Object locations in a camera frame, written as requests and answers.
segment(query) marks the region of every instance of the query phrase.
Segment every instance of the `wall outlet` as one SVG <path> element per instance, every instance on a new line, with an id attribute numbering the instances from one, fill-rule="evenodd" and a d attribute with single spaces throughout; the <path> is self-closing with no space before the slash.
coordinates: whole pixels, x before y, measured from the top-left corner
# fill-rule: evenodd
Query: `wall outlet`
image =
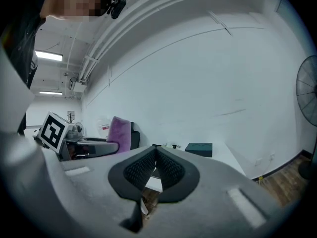
<path id="1" fill-rule="evenodd" d="M 259 164 L 261 164 L 262 158 L 259 158 L 256 160 L 256 166 L 258 166 Z"/>
<path id="2" fill-rule="evenodd" d="M 275 158 L 275 152 L 272 152 L 269 156 L 269 160 L 272 161 Z"/>

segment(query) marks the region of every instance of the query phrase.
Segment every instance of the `fluorescent light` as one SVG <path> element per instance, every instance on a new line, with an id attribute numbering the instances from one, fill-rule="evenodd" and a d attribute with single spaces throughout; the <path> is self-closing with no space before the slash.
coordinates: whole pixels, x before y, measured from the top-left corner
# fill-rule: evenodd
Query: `fluorescent light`
<path id="1" fill-rule="evenodd" d="M 49 53 L 49 52 L 43 52 L 43 51 L 35 51 L 36 55 L 39 58 L 46 58 L 56 61 L 62 61 L 63 56 L 59 54 Z"/>
<path id="2" fill-rule="evenodd" d="M 55 94 L 55 95 L 62 95 L 62 93 L 59 92 L 45 92 L 45 91 L 40 91 L 41 94 Z"/>

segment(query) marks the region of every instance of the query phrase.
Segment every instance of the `desk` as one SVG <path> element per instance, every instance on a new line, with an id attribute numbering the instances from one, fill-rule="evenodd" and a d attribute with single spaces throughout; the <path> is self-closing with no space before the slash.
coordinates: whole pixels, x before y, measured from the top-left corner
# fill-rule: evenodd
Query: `desk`
<path id="1" fill-rule="evenodd" d="M 236 158 L 233 156 L 232 152 L 229 150 L 229 148 L 223 142 L 212 143 L 212 157 L 211 158 L 202 157 L 202 158 L 213 159 L 213 160 L 223 162 L 223 163 L 231 166 L 232 168 L 234 168 L 236 171 L 240 172 L 244 176 L 246 175 L 243 172 L 243 169 L 239 165 Z M 145 187 L 152 189 L 152 190 L 162 192 L 162 184 L 160 182 L 160 179 L 158 179 L 158 178 L 150 177 L 150 179 L 148 180 L 148 183 L 145 185 Z"/>

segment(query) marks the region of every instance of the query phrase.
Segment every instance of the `dark green box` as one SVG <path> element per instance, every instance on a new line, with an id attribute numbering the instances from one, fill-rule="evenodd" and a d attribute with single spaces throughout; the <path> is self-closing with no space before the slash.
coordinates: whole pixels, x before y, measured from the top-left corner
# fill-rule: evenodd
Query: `dark green box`
<path id="1" fill-rule="evenodd" d="M 212 143 L 189 143 L 185 152 L 197 154 L 203 157 L 212 157 Z"/>

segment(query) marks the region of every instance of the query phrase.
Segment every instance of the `wooden floor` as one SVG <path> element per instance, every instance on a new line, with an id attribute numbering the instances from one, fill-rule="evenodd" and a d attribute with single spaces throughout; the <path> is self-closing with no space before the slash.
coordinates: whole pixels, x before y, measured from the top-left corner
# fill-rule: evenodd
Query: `wooden floor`
<path id="1" fill-rule="evenodd" d="M 299 155 L 279 171 L 260 180 L 260 186 L 266 189 L 282 207 L 300 199 L 305 191 L 308 181 L 298 173 L 298 166 L 303 160 L 308 159 Z M 146 199 L 145 206 L 149 211 L 148 215 L 142 214 L 143 225 L 146 225 L 149 218 L 155 213 L 158 195 L 159 192 L 148 188 L 143 191 Z"/>

